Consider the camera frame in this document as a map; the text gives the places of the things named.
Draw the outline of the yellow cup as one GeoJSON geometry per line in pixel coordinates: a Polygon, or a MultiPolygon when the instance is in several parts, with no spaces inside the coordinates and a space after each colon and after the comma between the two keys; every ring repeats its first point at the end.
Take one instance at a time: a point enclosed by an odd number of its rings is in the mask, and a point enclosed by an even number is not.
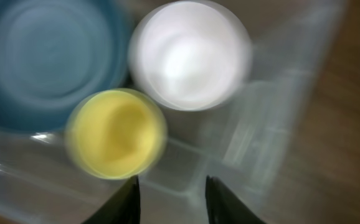
{"type": "Polygon", "coordinates": [[[92,94],[75,107],[65,127],[65,147],[86,173],[118,180],[153,166],[167,135],[166,120],[152,99],[117,88],[92,94]]]}

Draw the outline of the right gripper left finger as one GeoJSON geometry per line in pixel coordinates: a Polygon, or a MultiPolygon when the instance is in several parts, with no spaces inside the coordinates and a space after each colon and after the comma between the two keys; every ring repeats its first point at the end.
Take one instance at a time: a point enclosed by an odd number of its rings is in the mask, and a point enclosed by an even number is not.
{"type": "Polygon", "coordinates": [[[82,224],[139,224],[140,215],[140,185],[134,175],[82,224]]]}

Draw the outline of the white pink small bowl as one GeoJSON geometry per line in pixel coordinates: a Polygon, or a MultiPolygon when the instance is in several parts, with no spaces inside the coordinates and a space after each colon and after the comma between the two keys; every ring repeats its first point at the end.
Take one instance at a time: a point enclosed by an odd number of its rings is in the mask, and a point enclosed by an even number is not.
{"type": "Polygon", "coordinates": [[[209,110],[248,79],[253,44],[239,18],[214,1],[175,1],[149,12],[130,40],[134,83],[159,104],[209,110]]]}

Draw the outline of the dark blue bowl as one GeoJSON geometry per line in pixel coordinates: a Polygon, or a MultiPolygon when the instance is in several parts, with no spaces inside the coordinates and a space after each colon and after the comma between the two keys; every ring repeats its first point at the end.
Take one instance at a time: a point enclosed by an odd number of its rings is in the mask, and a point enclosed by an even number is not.
{"type": "Polygon", "coordinates": [[[122,86],[132,21],[117,1],[0,1],[0,131],[61,129],[122,86]]]}

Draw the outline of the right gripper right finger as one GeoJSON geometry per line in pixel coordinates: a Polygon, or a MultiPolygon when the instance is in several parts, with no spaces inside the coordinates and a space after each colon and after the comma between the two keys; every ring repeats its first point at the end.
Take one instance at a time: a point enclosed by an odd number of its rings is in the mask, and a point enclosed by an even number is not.
{"type": "Polygon", "coordinates": [[[206,177],[205,197],[210,224],[265,224],[218,177],[206,177]]]}

